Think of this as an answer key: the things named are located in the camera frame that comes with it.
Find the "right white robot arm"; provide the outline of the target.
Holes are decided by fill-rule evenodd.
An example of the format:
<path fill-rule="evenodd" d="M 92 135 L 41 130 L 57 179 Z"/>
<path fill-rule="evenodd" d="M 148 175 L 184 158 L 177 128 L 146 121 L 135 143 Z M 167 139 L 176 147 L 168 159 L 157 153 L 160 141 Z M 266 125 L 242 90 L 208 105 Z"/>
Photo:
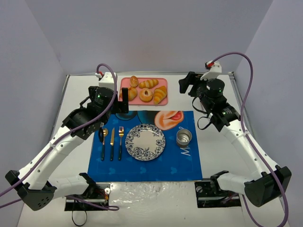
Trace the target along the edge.
<path fill-rule="evenodd" d="M 256 207 L 281 196 L 292 176 L 288 167 L 280 167 L 273 161 L 241 125 L 241 116 L 223 95 L 225 83 L 220 79 L 202 80 L 202 75 L 189 72 L 179 80 L 179 91 L 184 94 L 192 86 L 189 96 L 198 98 L 202 113 L 237 150 L 249 169 L 248 176 L 221 171 L 210 177 L 215 194 L 232 191 L 245 195 Z"/>

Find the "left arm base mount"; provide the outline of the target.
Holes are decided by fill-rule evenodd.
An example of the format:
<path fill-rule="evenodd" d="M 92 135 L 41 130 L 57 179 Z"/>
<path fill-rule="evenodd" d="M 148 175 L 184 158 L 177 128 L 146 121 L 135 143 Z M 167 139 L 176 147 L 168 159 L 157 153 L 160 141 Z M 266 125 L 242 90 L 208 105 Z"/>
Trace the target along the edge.
<path fill-rule="evenodd" d="M 65 200 L 64 211 L 104 211 L 103 209 L 70 198 L 75 197 L 102 207 L 108 206 L 111 191 L 110 183 L 96 183 L 96 185 L 94 189 L 89 189 L 81 195 L 68 195 Z"/>

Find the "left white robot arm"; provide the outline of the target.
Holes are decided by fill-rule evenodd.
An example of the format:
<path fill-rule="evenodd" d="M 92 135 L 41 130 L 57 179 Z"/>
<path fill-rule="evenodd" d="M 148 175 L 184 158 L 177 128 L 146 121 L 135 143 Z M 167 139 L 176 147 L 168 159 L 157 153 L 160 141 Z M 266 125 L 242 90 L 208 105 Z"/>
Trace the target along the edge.
<path fill-rule="evenodd" d="M 70 178 L 49 178 L 60 163 L 94 132 L 99 133 L 100 140 L 104 138 L 102 128 L 110 115 L 128 112 L 126 88 L 122 89 L 122 100 L 119 101 L 113 90 L 90 86 L 86 100 L 63 120 L 57 133 L 30 163 L 5 175 L 21 200 L 33 211 L 44 208 L 60 197 L 94 199 L 101 192 L 87 173 Z"/>

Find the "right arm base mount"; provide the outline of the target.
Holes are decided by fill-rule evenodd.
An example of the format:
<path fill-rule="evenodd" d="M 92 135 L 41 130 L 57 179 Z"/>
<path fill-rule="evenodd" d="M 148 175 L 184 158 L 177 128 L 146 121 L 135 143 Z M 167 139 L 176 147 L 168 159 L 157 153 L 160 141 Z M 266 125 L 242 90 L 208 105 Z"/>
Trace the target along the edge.
<path fill-rule="evenodd" d="M 241 201 L 237 193 L 221 191 L 215 194 L 210 179 L 195 182 L 196 203 L 198 208 L 230 208 L 240 207 Z"/>

